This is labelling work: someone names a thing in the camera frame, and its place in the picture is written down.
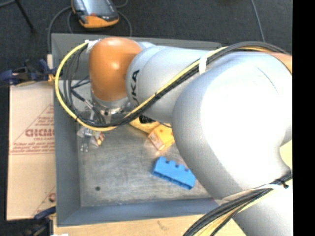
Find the blue clamp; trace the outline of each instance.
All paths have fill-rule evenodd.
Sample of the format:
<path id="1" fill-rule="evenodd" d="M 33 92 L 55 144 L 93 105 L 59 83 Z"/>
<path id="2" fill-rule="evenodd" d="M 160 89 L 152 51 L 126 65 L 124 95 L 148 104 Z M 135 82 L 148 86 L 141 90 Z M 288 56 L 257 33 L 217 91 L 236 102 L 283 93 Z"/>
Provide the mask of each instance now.
<path id="1" fill-rule="evenodd" d="M 47 81 L 48 74 L 55 74 L 55 69 L 50 69 L 44 59 L 39 61 L 39 68 L 34 68 L 29 60 L 24 66 L 0 73 L 0 80 L 10 85 L 18 85 L 29 81 Z"/>
<path id="2" fill-rule="evenodd" d="M 196 181 L 196 177 L 185 165 L 167 161 L 163 156 L 157 159 L 152 174 L 188 190 L 194 187 Z"/>

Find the yellow block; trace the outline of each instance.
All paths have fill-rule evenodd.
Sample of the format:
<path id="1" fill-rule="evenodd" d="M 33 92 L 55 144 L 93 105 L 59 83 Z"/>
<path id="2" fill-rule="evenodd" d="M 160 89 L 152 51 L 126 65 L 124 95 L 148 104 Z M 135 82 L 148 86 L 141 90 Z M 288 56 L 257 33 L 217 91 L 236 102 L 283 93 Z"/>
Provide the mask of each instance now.
<path id="1" fill-rule="evenodd" d="M 151 123 L 141 123 L 139 118 L 134 119 L 129 124 L 131 126 L 137 128 L 137 129 L 140 129 L 140 130 L 148 133 L 148 134 L 150 134 L 153 129 L 155 129 L 156 127 L 158 127 L 160 125 L 160 123 L 157 121 L 151 122 Z"/>
<path id="2" fill-rule="evenodd" d="M 158 150 L 168 148 L 175 142 L 172 129 L 164 125 L 156 127 L 148 138 Z"/>

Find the yellow cable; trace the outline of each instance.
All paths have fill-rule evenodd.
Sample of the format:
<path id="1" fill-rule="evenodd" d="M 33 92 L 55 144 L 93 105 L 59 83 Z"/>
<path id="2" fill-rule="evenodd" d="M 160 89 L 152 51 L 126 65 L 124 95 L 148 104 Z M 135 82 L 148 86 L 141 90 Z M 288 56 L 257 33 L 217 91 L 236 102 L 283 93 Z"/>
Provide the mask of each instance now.
<path id="1" fill-rule="evenodd" d="M 55 75 L 55 91 L 56 91 L 56 96 L 57 96 L 57 99 L 59 100 L 61 106 L 65 109 L 65 111 L 72 117 L 74 118 L 76 121 L 78 121 L 78 123 L 80 123 L 81 125 L 83 125 L 84 127 L 87 127 L 91 130 L 95 130 L 95 131 L 108 131 L 108 130 L 111 130 L 111 129 L 114 129 L 115 127 L 107 127 L 107 128 L 97 128 L 97 127 L 93 127 L 93 126 L 90 126 L 86 123 L 84 123 L 83 121 L 81 121 L 77 115 L 71 111 L 71 109 L 69 109 L 67 107 L 67 105 L 64 103 L 61 95 L 60 95 L 60 92 L 59 92 L 59 77 L 60 77 L 60 73 L 61 73 L 61 70 L 63 69 L 63 66 L 65 64 L 65 62 L 78 50 L 80 50 L 81 48 L 83 48 L 84 46 L 86 46 L 88 43 L 83 43 L 81 45 L 78 45 L 77 47 L 75 47 L 74 49 L 72 49 L 65 57 L 64 59 L 61 61 L 58 69 L 57 69 L 57 72 L 56 72 L 56 75 Z"/>
<path id="2" fill-rule="evenodd" d="M 81 121 L 77 115 L 71 111 L 71 109 L 69 109 L 67 107 L 67 105 L 64 103 L 64 101 L 62 100 L 62 97 L 59 93 L 59 77 L 60 77 L 60 72 L 63 69 L 63 66 L 65 64 L 65 62 L 78 50 L 80 50 L 81 48 L 83 48 L 84 46 L 86 46 L 88 43 L 83 43 L 77 47 L 75 47 L 74 49 L 72 49 L 65 57 L 64 59 L 61 61 L 57 72 L 56 72 L 56 76 L 55 76 L 55 90 L 56 90 L 56 95 L 57 95 L 57 99 L 59 100 L 60 104 L 62 105 L 62 107 L 65 109 L 65 111 L 71 116 L 73 117 L 76 121 L 78 121 L 81 125 L 83 125 L 84 127 L 87 127 L 91 130 L 95 130 L 95 131 L 100 131 L 100 132 L 105 132 L 105 131 L 109 131 L 112 130 L 114 128 L 116 128 L 115 126 L 113 127 L 94 127 L 91 125 L 88 125 L 86 123 L 84 123 L 83 121 Z M 216 54 L 217 52 L 225 49 L 226 47 L 221 47 L 216 49 L 215 51 L 211 52 L 207 58 L 211 57 L 212 55 Z M 241 47 L 240 49 L 247 49 L 247 50 L 253 50 L 253 51 L 270 51 L 267 48 L 262 48 L 262 47 L 256 47 L 256 46 L 248 46 L 248 47 Z M 162 86 L 155 94 L 153 94 L 152 96 L 150 96 L 147 100 L 145 100 L 144 102 L 142 102 L 139 106 L 137 106 L 136 108 L 134 108 L 131 112 L 129 112 L 127 115 L 125 115 L 123 118 L 127 118 L 128 116 L 130 116 L 131 114 L 133 114 L 134 112 L 138 111 L 139 109 L 141 109 L 145 104 L 147 104 L 150 100 L 152 100 L 156 94 L 159 94 L 160 92 L 162 92 L 164 89 L 166 89 L 169 85 L 171 85 L 172 83 L 174 83 L 176 80 L 178 80 L 181 76 L 183 76 L 185 73 L 187 73 L 188 71 L 190 71 L 192 68 L 194 68 L 196 65 L 198 65 L 200 63 L 200 60 L 195 61 L 194 63 L 192 63 L 191 65 L 189 65 L 188 67 L 186 67 L 183 71 L 181 71 L 179 74 L 177 74 L 175 77 L 173 77 L 168 83 L 166 83 L 164 86 Z"/>

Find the cardboard box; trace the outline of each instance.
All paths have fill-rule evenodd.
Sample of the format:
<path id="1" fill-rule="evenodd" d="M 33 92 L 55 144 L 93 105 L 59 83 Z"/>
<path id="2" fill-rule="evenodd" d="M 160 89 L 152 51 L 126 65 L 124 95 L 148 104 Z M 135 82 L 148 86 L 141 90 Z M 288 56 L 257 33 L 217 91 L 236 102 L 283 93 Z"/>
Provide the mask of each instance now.
<path id="1" fill-rule="evenodd" d="M 7 220 L 55 205 L 53 87 L 10 87 Z"/>

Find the kuka logo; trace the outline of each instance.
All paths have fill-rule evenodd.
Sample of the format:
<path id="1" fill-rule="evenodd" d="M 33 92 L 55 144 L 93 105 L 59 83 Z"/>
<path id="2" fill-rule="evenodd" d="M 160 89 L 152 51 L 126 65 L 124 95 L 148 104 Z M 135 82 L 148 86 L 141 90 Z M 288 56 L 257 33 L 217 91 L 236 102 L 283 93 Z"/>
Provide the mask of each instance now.
<path id="1" fill-rule="evenodd" d="M 132 99 L 135 100 L 137 102 L 137 105 L 136 106 L 139 106 L 139 101 L 137 99 L 137 94 L 135 92 L 136 90 L 136 86 L 137 86 L 137 75 L 139 73 L 140 70 L 136 70 L 133 72 L 132 74 L 132 80 L 134 81 L 134 84 L 131 83 L 131 94 L 133 95 L 132 96 Z"/>

